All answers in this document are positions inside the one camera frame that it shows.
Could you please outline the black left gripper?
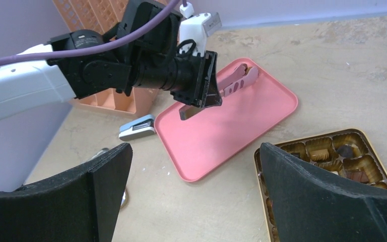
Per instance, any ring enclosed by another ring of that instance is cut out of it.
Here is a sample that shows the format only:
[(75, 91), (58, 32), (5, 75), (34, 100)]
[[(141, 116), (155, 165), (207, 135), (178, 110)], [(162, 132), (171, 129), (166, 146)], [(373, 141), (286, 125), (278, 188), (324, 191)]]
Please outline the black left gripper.
[(206, 51), (203, 57), (177, 56), (161, 67), (143, 58), (130, 85), (169, 91), (175, 101), (185, 104), (179, 109), (179, 116), (188, 120), (205, 108), (222, 105), (217, 87), (217, 57), (213, 51)]

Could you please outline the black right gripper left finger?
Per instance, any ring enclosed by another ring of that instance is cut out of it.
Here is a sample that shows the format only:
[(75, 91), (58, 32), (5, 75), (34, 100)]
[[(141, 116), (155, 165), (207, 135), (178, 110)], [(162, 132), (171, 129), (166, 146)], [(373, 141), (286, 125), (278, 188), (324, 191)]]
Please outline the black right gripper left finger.
[(0, 192), (0, 241), (112, 241), (133, 150), (108, 152), (12, 192)]

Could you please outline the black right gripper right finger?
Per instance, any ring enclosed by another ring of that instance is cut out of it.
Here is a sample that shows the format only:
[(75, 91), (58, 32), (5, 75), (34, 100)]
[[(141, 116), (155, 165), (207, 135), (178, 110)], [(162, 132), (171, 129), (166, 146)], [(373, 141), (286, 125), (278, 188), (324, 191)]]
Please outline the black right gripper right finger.
[(387, 190), (260, 146), (280, 241), (387, 241)]

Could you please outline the pink plastic tray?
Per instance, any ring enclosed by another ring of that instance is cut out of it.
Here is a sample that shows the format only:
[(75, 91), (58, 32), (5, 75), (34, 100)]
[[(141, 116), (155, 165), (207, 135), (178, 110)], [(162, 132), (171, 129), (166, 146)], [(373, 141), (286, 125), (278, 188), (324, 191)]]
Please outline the pink plastic tray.
[(265, 134), (298, 106), (298, 97), (259, 68), (258, 79), (218, 107), (181, 120), (177, 102), (155, 119), (154, 126), (169, 157), (186, 182), (196, 182)]

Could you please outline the pink tongs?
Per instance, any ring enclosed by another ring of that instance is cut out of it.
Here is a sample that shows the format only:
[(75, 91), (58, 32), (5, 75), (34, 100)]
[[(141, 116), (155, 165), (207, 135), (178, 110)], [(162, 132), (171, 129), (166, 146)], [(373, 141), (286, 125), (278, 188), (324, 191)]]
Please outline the pink tongs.
[(242, 63), (235, 67), (229, 75), (218, 77), (218, 90), (221, 97), (228, 97), (242, 88), (252, 85), (258, 77), (259, 69), (257, 67), (249, 67)]

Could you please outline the gold chocolate box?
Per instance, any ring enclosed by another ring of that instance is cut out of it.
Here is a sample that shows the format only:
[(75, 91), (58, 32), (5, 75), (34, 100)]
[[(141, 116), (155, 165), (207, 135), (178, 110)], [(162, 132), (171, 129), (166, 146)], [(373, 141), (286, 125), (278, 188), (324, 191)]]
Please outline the gold chocolate box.
[(358, 129), (300, 138), (277, 147), (338, 176), (387, 189), (387, 171), (367, 136)]

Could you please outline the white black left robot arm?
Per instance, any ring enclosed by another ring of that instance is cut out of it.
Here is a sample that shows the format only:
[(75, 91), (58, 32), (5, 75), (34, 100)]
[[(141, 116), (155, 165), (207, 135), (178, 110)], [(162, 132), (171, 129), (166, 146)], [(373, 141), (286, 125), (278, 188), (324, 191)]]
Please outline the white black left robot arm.
[(196, 14), (187, 1), (129, 1), (104, 34), (81, 29), (0, 58), (0, 120), (107, 89), (164, 90), (188, 106), (220, 106), (217, 54), (206, 42), (221, 25), (218, 13)]

